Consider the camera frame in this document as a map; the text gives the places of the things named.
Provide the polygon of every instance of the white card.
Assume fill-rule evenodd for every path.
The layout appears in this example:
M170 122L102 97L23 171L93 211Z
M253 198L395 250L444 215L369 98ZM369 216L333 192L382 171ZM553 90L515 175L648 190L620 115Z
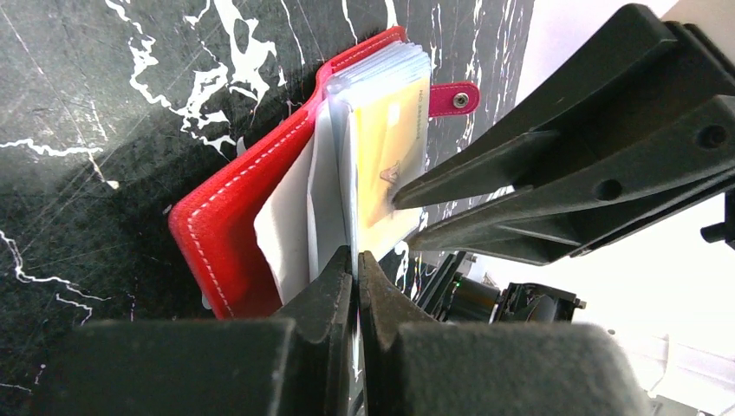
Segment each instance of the white card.
M306 191L313 147L312 137L255 217L257 245L283 304L309 284Z

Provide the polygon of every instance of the white wall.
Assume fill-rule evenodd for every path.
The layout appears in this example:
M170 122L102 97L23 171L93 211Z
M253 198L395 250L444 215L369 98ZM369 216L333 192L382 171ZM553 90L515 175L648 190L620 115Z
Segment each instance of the white wall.
M630 2L537 0L517 103L625 3ZM676 2L637 3L662 16ZM731 336L735 329L735 251L723 243L706 244L699 229L721 222L723 208L723 198L713 198L610 247L545 267L480 257L471 277L479 279L487 271L501 288L509 282L536 282L577 293L588 307L575 314L576 321L614 329L646 389L663 375L667 358L679 362L677 357L684 354L677 351L704 351L698 362L680 363L690 368L688 375L670 365L674 370L658 389L673 400L717 414L735 403L735 386L730 381L735 380L735 336ZM663 341L667 337L675 345L671 350ZM686 394L681 384L693 383L692 372L723 380L718 387L705 383L704 390L690 388L691 393Z

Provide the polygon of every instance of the black plastic bracket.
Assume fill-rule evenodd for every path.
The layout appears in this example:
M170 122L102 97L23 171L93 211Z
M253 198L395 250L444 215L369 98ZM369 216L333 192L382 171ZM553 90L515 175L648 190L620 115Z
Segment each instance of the black plastic bracket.
M735 185L735 68L695 26L620 9L464 151L406 185L397 208L513 185L430 225L414 250L537 265L612 244Z
M268 319L97 322L49 363L33 414L348 414L359 303L368 415L643 414L621 350L568 323L436 322L349 250Z
M702 238L708 243L724 241L735 250L735 190L725 193L725 221L703 228Z

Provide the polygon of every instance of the yellow card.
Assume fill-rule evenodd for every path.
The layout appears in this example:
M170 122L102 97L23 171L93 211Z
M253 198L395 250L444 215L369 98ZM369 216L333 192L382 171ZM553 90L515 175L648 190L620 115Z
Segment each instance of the yellow card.
M423 172L429 78L356 108L357 221L360 251L395 245L421 209L394 211L392 196Z

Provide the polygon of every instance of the black and white marble backdrop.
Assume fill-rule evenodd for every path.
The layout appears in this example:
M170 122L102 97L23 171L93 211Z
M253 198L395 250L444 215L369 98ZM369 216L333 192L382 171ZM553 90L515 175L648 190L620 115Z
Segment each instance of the black and white marble backdrop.
M211 317L166 214L309 97L325 60L400 24L473 115L432 120L427 167L513 106L533 0L0 1L0 414L25 414L91 320ZM430 224L479 198L430 207Z

